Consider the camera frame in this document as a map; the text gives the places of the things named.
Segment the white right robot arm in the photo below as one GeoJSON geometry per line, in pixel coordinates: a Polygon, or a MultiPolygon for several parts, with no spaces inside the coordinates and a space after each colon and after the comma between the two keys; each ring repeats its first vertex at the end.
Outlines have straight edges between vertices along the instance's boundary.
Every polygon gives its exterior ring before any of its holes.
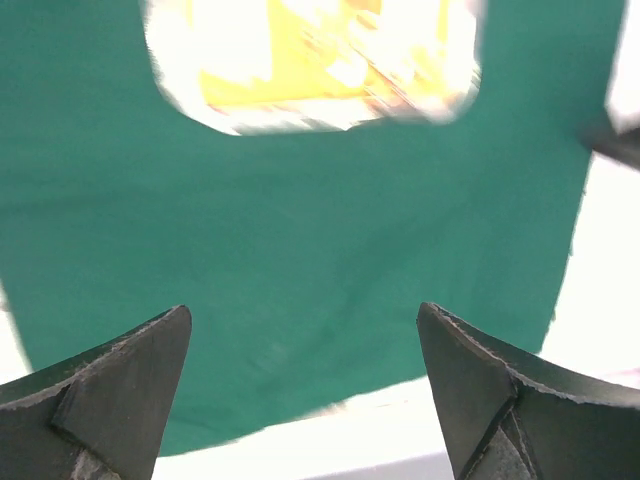
{"type": "Polygon", "coordinates": [[[605,102],[606,121],[582,130],[579,142],[639,171],[639,38],[621,38],[605,102]]]}

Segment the dark green surgical cloth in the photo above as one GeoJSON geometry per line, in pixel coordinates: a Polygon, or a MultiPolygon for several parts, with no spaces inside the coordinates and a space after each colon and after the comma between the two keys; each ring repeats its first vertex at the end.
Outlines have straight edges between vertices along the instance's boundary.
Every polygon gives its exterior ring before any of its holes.
{"type": "Polygon", "coordinates": [[[491,2],[448,125],[231,137],[161,97],[136,2],[3,2],[1,280],[32,365],[188,306],[171,455],[423,375],[424,301],[539,351],[623,10],[491,2]]]}

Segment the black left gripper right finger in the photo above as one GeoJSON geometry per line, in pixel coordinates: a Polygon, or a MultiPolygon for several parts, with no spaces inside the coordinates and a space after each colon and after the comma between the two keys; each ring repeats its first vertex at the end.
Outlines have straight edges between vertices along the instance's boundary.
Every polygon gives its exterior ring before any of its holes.
{"type": "Polygon", "coordinates": [[[432,303],[417,328],[455,478],[638,478],[638,390],[547,362],[432,303]]]}

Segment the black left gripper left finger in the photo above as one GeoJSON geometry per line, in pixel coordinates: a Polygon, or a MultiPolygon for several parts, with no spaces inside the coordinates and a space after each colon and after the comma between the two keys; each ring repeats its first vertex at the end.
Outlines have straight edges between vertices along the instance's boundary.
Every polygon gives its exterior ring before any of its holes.
{"type": "Polygon", "coordinates": [[[151,478],[191,331],[177,306],[3,384],[2,478],[151,478]]]}

